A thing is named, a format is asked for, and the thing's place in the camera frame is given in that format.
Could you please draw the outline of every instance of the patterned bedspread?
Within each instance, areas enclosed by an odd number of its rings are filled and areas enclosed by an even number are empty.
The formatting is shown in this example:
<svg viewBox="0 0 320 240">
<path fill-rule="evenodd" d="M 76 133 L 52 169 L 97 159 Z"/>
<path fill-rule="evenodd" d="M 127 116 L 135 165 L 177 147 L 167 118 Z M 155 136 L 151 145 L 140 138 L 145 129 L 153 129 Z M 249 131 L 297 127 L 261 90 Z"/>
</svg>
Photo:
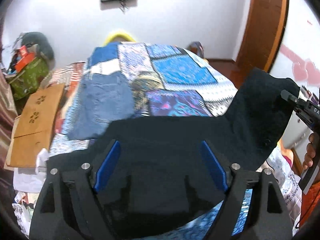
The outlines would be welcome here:
<svg viewBox="0 0 320 240">
<path fill-rule="evenodd" d="M 112 43 L 97 48 L 86 64 L 72 64 L 57 70 L 48 85 L 65 82 L 65 76 L 78 77 L 83 71 L 107 74 L 120 70 L 128 79 L 135 101 L 133 118 L 141 116 L 218 116 L 224 114 L 237 89 L 232 82 L 192 52 L 169 45 Z M 65 105 L 55 124 L 56 135 L 50 155 L 85 149 L 89 140 L 68 140 L 66 134 L 77 118 L 78 78 L 72 80 Z M 234 234 L 243 230 L 251 190 L 247 190 Z M 145 239 L 203 239 L 221 204 L 185 226 L 160 236 Z"/>
</svg>

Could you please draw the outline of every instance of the flower-shaped cutout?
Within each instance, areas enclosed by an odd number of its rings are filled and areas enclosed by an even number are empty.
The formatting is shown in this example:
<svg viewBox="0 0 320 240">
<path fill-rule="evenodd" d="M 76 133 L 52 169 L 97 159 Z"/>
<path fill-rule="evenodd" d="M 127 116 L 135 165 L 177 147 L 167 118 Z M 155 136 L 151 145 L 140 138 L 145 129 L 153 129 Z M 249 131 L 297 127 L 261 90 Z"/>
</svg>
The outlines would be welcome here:
<svg viewBox="0 0 320 240">
<path fill-rule="evenodd" d="M 30 116 L 29 123 L 34 123 L 36 119 L 39 117 L 39 112 L 34 112 L 32 116 Z"/>
<path fill-rule="evenodd" d="M 44 101 L 44 99 L 45 99 L 45 96 L 41 96 L 41 97 L 39 97 L 38 99 L 37 99 L 37 104 L 39 105 L 39 104 L 41 104 L 41 102 L 43 102 Z"/>
</svg>

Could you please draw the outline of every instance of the black handle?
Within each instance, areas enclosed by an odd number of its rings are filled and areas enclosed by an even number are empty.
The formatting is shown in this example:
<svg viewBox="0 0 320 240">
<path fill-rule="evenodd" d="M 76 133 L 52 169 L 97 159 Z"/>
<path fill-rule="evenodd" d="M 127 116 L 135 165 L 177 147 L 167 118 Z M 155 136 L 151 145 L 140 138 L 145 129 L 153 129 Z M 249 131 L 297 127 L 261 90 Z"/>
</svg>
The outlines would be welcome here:
<svg viewBox="0 0 320 240">
<path fill-rule="evenodd" d="M 315 180 L 320 167 L 320 144 L 319 144 L 319 135 L 314 132 L 314 139 L 312 142 L 313 147 L 316 149 L 316 156 L 313 158 L 313 164 L 307 170 L 303 171 L 301 174 L 301 180 L 299 182 L 299 187 L 302 192 L 306 195 L 310 189 L 313 181 Z"/>
</svg>

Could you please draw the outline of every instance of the denim pocket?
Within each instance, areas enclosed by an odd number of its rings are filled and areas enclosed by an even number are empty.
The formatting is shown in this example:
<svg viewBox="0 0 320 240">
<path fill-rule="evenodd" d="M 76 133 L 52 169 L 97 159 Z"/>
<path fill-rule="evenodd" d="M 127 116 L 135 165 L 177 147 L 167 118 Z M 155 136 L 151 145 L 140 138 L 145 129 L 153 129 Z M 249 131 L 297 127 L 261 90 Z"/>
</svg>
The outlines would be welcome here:
<svg viewBox="0 0 320 240">
<path fill-rule="evenodd" d="M 121 115 L 121 86 L 119 84 L 93 84 L 94 119 L 100 123 L 117 120 Z"/>
</svg>

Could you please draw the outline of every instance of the blue denim shorts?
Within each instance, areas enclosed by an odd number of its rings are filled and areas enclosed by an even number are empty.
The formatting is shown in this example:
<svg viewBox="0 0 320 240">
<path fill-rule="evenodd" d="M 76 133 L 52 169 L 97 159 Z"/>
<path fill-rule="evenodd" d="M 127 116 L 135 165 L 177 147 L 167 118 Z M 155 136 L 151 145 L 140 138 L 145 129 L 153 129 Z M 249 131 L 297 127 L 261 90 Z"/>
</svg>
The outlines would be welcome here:
<svg viewBox="0 0 320 240">
<path fill-rule="evenodd" d="M 114 120 L 129 118 L 134 113 L 132 91 L 120 72 L 110 75 L 87 74 L 80 82 L 81 107 L 70 140 L 97 138 Z"/>
</svg>

